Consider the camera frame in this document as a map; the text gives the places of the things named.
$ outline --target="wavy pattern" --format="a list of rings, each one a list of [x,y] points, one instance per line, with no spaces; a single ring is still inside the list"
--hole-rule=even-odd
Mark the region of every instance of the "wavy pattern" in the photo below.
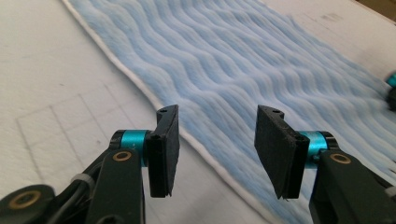
[[[396,116],[385,84],[259,0],[64,1],[154,104],[180,105],[182,135],[258,200],[268,221],[311,222],[314,172],[300,200],[274,197],[253,146],[257,105],[283,110],[298,130],[333,133],[395,184]]]

